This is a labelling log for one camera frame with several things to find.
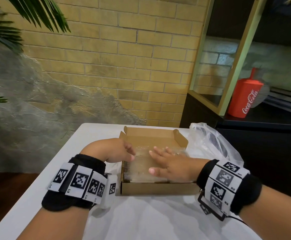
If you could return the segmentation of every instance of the coca-cola logo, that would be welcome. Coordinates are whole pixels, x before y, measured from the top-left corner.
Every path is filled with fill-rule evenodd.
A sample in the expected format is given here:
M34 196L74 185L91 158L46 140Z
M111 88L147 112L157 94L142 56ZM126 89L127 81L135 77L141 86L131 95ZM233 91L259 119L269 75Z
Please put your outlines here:
M249 111L253 101L255 100L256 95L258 94L258 92L253 91L253 89L251 90L251 93L248 95L247 97L247 105L245 106L245 108L242 108L242 112L245 114Z

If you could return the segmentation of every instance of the hand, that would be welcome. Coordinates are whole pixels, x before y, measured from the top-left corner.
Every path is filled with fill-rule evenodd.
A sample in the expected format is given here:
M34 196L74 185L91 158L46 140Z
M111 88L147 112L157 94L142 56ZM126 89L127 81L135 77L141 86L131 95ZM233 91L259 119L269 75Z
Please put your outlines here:
M119 138L94 141L83 148L80 153L108 163L130 162L134 160L135 155L131 143Z
M202 168L209 161L184 155L172 155L172 150L168 147L166 151L154 147L154 152L149 151L149 153L162 166L162 168L149 168L149 173L175 181L196 181Z

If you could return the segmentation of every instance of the cable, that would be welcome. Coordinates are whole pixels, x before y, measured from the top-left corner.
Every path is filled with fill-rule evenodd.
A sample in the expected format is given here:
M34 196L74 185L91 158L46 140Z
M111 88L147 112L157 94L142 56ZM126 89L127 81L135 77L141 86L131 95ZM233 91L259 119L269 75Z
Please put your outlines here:
M244 221L242 221L242 220L240 220L239 218L236 218L236 217L234 217L234 216L226 216L226 218L233 218L233 219L236 219L236 220L238 220L239 222L242 222L243 224L245 224L245 225L247 226L247 224L246 224Z

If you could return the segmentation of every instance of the clear plastic packaging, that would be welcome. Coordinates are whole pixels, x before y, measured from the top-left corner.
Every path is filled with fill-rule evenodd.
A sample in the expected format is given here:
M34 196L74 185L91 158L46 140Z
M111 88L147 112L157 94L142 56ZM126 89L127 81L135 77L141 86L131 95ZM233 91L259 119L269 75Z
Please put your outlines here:
M188 156L185 148L171 148L174 155L184 154ZM132 162L124 162L123 175L124 181L130 183L153 183L153 182L167 182L166 178L159 178L149 173L149 168L160 167L150 156L149 147L137 147L135 149L135 160Z
M191 157L226 159L241 167L244 164L239 152L206 123L191 123L188 141L187 152Z

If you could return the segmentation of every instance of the black cabinet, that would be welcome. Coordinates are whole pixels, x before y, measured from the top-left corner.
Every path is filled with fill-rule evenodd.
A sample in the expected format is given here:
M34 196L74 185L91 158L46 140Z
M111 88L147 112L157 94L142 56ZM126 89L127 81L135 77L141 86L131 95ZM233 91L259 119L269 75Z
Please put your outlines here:
M263 184L291 196L291 113L271 110L267 104L259 106L246 119L232 119L216 115L188 94L180 127L207 123L231 143L243 158L244 167Z

